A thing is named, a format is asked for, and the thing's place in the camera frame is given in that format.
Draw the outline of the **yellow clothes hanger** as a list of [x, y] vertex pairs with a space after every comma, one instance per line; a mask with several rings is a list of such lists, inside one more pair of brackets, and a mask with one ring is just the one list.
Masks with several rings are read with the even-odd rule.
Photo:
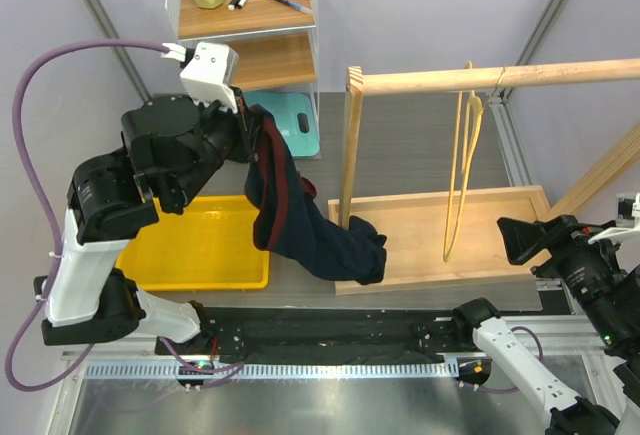
[[474, 89], [458, 92], [442, 249], [445, 263], [451, 259], [460, 233], [484, 111], [485, 105]]

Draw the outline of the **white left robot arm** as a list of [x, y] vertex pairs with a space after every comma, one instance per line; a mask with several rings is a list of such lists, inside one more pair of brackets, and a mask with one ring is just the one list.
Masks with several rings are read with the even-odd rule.
[[202, 304], [153, 296], [116, 261], [161, 214], [183, 214], [225, 161], [255, 161], [261, 125], [238, 87], [228, 102], [165, 94], [122, 115], [120, 147], [75, 169], [59, 267], [34, 281], [46, 300], [45, 345], [95, 345], [144, 334], [169, 341], [179, 354], [210, 348], [216, 330]]

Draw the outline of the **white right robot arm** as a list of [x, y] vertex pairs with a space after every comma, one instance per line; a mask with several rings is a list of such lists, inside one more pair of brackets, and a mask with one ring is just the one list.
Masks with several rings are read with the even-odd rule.
[[582, 310], [549, 317], [538, 328], [565, 350], [601, 349], [619, 359], [614, 375], [624, 408], [616, 416], [571, 389], [515, 335], [511, 319], [485, 298], [454, 309], [451, 335], [460, 348], [478, 349], [515, 384], [548, 434], [636, 434], [639, 431], [639, 272], [618, 264], [618, 247], [639, 236], [638, 222], [580, 223], [561, 215], [548, 222], [502, 217], [497, 222], [507, 260], [521, 266], [542, 251], [550, 258], [532, 272], [557, 278]]

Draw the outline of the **navy maroon tank top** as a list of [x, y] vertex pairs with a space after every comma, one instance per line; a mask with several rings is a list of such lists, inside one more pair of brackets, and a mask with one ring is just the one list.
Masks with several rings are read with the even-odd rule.
[[262, 119], [244, 193], [257, 210], [252, 237], [256, 249], [298, 262], [325, 281], [360, 285], [384, 279], [387, 237], [353, 216], [343, 228], [326, 218], [315, 203], [316, 188], [297, 170], [273, 115], [259, 105], [250, 113]]

